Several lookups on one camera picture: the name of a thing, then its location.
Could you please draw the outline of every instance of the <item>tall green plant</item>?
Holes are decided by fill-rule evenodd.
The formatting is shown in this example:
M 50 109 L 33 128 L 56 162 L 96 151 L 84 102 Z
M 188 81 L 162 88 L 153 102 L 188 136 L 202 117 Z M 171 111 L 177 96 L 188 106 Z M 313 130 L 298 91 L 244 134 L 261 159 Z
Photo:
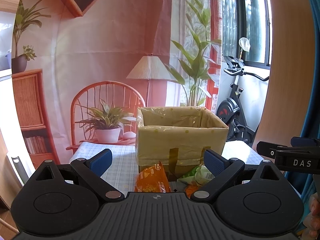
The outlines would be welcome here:
M 177 80 L 176 82 L 182 85 L 186 94 L 186 102 L 182 103 L 181 105 L 200 106 L 204 103 L 206 96 L 209 98 L 211 97 L 209 92 L 202 87 L 203 81 L 210 79 L 210 76 L 208 75 L 208 60 L 210 59 L 207 59 L 204 54 L 209 45 L 220 45 L 221 40 L 208 40 L 207 33 L 210 29 L 211 18 L 210 8 L 205 8 L 204 4 L 199 0 L 192 0 L 192 2 L 186 0 L 186 3 L 192 9 L 199 22 L 199 24 L 195 26 L 196 23 L 192 20 L 192 15 L 186 13 L 186 26 L 194 39 L 197 52 L 192 54 L 191 52 L 188 52 L 180 43 L 176 41 L 172 42 L 181 51 L 186 59 L 179 59 L 179 62 L 183 71 L 189 76 L 189 82 L 186 81 L 186 79 L 184 79 L 183 76 L 180 75 L 180 73 L 172 66 L 166 65 L 166 67 L 168 71 L 175 77 Z
M 40 11 L 46 8 L 41 8 L 36 10 L 36 6 L 41 2 L 39 0 L 31 8 L 24 8 L 22 0 L 19 1 L 16 20 L 13 27 L 13 38 L 15 43 L 15 57 L 18 56 L 18 43 L 21 34 L 32 24 L 42 27 L 42 22 L 37 20 L 39 17 L 51 18 L 51 15 L 41 14 Z

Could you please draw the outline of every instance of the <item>snack bag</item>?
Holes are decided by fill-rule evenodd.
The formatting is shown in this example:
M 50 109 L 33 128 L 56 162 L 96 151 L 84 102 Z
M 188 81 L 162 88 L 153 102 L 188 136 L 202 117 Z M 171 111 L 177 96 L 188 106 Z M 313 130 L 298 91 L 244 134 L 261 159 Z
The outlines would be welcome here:
M 207 184 L 210 180 L 214 178 L 214 175 L 207 169 L 206 166 L 201 164 L 196 166 L 187 174 L 183 175 L 178 181 L 183 182 L 188 185 L 201 187 Z
M 171 192 L 162 163 L 141 171 L 137 176 L 135 192 Z
M 191 185 L 187 186 L 185 189 L 185 192 L 186 192 L 188 198 L 190 198 L 191 194 L 194 193 L 195 191 L 197 191 L 199 188 L 200 187 L 198 187 L 198 186 L 191 186 Z

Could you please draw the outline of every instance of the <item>floor lamp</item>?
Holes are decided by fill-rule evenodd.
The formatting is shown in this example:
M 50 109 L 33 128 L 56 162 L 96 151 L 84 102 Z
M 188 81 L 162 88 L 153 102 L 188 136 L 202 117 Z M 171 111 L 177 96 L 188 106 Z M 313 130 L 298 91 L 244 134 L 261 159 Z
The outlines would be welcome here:
M 148 80 L 146 106 L 148 106 L 149 101 L 151 79 L 174 80 L 174 77 L 156 56 L 143 56 L 131 70 L 127 78 Z

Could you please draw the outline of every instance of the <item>potted plant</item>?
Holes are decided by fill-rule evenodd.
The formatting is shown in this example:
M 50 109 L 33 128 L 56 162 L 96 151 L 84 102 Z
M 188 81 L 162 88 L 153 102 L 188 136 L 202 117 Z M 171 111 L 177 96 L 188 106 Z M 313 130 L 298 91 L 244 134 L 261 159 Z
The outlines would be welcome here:
M 75 123 L 82 124 L 85 132 L 94 130 L 99 143 L 116 143 L 119 139 L 122 125 L 131 125 L 136 119 L 123 107 L 109 107 L 105 101 L 100 99 L 101 110 L 95 107 L 85 107 L 89 111 L 89 119 Z
M 36 54 L 31 46 L 23 46 L 23 54 L 12 59 L 12 74 L 26 70 L 27 61 L 35 60 Z
M 184 59 L 179 59 L 181 68 L 185 75 L 181 75 L 171 65 L 165 65 L 168 71 L 175 77 L 176 83 L 179 83 L 185 92 L 185 102 L 180 106 L 201 106 L 206 97 L 211 98 L 210 93 L 206 90 L 205 81 L 210 79 L 208 74 L 209 61 L 213 62 L 206 54 L 210 53 L 209 46 L 219 51 L 221 40 L 208 40 L 210 36 L 210 6 L 205 7 L 203 2 L 199 0 L 186 0 L 189 10 L 193 13 L 186 13 L 186 27 L 192 36 L 192 46 L 183 47 L 180 43 L 172 41 L 172 43 L 181 51 Z
M 36 9 L 36 6 L 41 2 L 39 0 L 31 8 L 24 8 L 22 0 L 20 0 L 16 15 L 16 20 L 13 27 L 13 39 L 15 44 L 15 54 L 12 59 L 12 73 L 19 73 L 25 71 L 27 67 L 27 61 L 36 57 L 33 47 L 23 46 L 23 54 L 18 56 L 18 43 L 22 33 L 32 24 L 42 27 L 42 22 L 37 18 L 47 17 L 51 18 L 51 15 L 41 14 L 40 11 L 46 8 Z

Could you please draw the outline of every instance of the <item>brown flower pot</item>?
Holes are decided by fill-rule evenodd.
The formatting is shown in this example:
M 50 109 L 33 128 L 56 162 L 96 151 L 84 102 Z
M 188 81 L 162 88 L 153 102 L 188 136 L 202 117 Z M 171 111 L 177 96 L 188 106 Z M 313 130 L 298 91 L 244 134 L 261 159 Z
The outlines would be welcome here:
M 26 55 L 21 55 L 15 57 L 11 60 L 12 74 L 23 72 L 27 68 L 27 57 Z

